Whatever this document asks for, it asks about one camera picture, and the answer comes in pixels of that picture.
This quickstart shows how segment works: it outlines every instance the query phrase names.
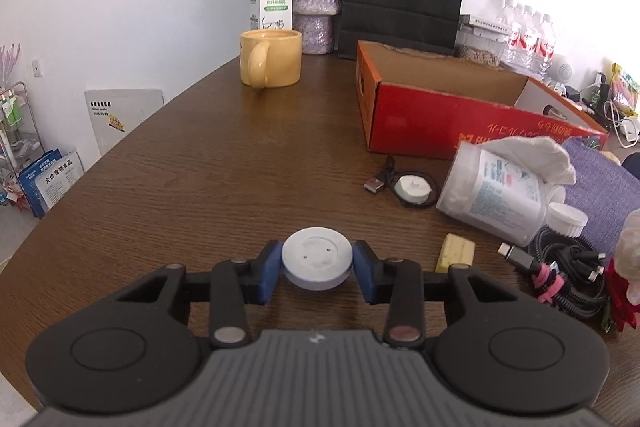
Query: gray ribbed panel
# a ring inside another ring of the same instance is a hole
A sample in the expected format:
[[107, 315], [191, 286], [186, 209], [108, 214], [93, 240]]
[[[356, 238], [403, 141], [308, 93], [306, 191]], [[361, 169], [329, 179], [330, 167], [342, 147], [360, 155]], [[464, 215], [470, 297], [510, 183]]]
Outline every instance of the gray ribbed panel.
[[[315, 343], [317, 335], [324, 340]], [[184, 391], [112, 418], [45, 409], [28, 427], [604, 427], [589, 410], [553, 419], [487, 412], [450, 393], [417, 353], [370, 331], [263, 331], [215, 352]]]

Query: red cardboard box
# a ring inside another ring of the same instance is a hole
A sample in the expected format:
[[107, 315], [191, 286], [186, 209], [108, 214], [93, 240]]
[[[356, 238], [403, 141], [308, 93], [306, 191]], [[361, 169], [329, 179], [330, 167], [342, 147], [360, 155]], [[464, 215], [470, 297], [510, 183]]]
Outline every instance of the red cardboard box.
[[463, 58], [360, 41], [356, 89], [372, 152], [452, 159], [460, 140], [580, 136], [601, 148], [608, 136], [540, 82]]

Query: yellow mug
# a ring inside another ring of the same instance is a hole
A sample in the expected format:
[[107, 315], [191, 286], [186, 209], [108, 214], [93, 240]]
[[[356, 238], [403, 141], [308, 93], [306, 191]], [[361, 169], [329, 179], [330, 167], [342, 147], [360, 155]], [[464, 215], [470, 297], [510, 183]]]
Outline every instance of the yellow mug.
[[301, 63], [300, 32], [252, 30], [240, 35], [240, 78], [247, 86], [291, 86], [300, 80]]

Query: small round speaker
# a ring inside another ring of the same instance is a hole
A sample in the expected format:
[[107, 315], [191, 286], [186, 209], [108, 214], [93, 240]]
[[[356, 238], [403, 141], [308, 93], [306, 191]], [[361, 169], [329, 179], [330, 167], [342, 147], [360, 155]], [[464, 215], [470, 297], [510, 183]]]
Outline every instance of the small round speaker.
[[569, 60], [564, 55], [554, 55], [549, 69], [551, 79], [560, 84], [566, 84], [571, 80], [573, 74], [574, 68], [572, 68]]

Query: mug rim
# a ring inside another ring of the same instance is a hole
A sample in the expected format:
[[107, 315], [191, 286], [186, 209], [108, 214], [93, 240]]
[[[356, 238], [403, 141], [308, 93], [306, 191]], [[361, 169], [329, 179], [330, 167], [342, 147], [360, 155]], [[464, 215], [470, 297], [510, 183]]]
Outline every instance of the mug rim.
[[247, 39], [295, 39], [302, 36], [296, 30], [249, 30], [240, 34]]

